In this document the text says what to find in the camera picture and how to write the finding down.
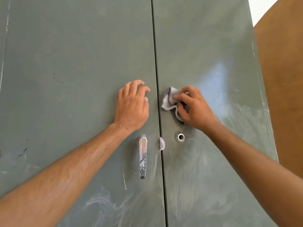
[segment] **person's left hand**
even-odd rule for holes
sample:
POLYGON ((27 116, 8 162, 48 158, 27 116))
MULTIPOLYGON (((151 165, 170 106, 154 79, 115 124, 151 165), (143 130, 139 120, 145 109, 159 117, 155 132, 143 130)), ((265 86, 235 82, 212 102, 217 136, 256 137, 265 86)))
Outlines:
POLYGON ((119 91, 114 123, 130 133, 139 130, 149 117, 149 103, 145 92, 150 92, 150 89, 144 84, 142 80, 135 80, 127 83, 119 91))

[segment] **gray-green metal door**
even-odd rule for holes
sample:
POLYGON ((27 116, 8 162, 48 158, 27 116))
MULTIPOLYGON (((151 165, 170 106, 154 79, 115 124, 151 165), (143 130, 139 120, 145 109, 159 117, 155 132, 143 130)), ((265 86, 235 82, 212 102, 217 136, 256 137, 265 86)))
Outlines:
POLYGON ((164 226, 151 0, 1 0, 1 10, 1 25, 9 19, 0 40, 0 196, 105 129, 119 89, 142 79, 151 89, 146 125, 119 146, 59 226, 164 226), (145 180, 135 143, 141 134, 145 180))
MULTIPOLYGON (((277 160, 248 0, 153 4, 160 93, 198 87, 222 124, 277 160)), ((209 138, 163 110, 161 127, 169 226, 275 226, 209 138)))

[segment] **forearm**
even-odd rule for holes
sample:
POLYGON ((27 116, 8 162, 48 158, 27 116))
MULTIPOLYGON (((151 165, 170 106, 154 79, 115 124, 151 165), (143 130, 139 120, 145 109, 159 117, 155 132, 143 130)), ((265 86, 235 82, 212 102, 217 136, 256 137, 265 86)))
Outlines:
POLYGON ((117 124, 47 167, 0 200, 4 226, 54 226, 129 135, 117 124))
POLYGON ((213 123, 205 133, 279 226, 302 225, 302 179, 238 138, 218 122, 213 123))

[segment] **white background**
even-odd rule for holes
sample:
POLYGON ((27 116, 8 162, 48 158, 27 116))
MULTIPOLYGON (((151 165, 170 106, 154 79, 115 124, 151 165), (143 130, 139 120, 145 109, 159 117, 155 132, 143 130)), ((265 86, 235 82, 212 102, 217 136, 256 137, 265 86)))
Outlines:
POLYGON ((252 23, 255 26, 261 17, 272 7, 277 0, 248 0, 252 23))

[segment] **gray cleaning cloth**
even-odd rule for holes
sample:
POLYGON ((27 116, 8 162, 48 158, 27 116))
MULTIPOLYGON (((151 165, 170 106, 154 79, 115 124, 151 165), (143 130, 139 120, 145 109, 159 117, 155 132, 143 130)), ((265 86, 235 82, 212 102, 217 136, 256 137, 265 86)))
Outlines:
POLYGON ((178 94, 179 90, 174 87, 169 87, 168 89, 166 89, 162 97, 161 107, 166 111, 175 110, 177 119, 181 122, 184 122, 184 120, 178 113, 177 103, 181 103, 181 101, 173 98, 174 95, 178 94))

